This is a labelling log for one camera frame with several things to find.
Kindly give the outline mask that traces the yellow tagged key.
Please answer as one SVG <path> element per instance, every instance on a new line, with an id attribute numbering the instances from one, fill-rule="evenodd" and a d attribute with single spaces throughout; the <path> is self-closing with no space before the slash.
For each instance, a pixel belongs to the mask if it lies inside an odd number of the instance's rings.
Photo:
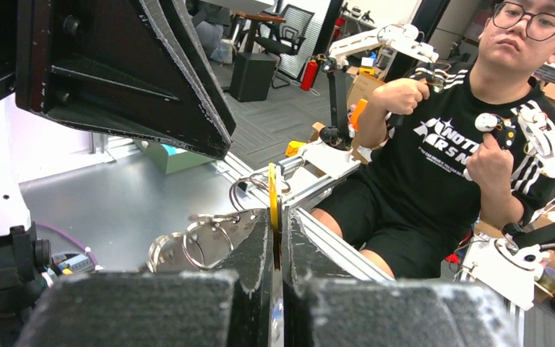
<path id="1" fill-rule="evenodd" d="M 269 163 L 267 167 L 267 187 L 270 198 L 270 222 L 273 234 L 273 258 L 274 267 L 276 270 L 280 269 L 280 208 L 278 207 L 278 183 L 277 183 L 277 169 L 274 163 Z"/>

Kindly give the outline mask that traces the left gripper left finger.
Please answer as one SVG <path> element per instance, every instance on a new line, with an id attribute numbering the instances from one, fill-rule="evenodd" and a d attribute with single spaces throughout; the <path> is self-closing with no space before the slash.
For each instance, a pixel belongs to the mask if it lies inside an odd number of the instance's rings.
<path id="1" fill-rule="evenodd" d="M 268 346 L 272 229 L 266 209 L 231 221 L 243 241 L 206 271 L 78 273 L 40 298 L 18 346 Z"/>

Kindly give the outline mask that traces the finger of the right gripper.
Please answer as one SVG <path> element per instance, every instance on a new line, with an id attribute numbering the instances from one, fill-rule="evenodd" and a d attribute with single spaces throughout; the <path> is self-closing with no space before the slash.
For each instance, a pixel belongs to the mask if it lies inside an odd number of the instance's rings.
<path id="1" fill-rule="evenodd" d="M 19 1 L 15 100 L 219 160 L 236 128 L 183 1 Z"/>

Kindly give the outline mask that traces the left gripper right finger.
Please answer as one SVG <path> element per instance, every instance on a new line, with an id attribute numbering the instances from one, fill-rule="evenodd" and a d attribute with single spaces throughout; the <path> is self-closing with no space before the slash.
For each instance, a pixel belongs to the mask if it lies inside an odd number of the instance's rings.
<path id="1" fill-rule="evenodd" d="M 469 282 L 383 280 L 351 248 L 313 240 L 282 216 L 286 346 L 518 346 L 515 323 L 490 289 Z"/>

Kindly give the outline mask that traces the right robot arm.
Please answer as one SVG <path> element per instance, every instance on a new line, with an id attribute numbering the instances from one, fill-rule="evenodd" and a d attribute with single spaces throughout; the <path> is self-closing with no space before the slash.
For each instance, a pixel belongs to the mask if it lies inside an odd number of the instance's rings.
<path id="1" fill-rule="evenodd" d="M 221 160 L 236 128 L 183 1 L 0 1 L 0 101 Z M 47 346 L 51 265 L 0 128 L 0 343 Z"/>

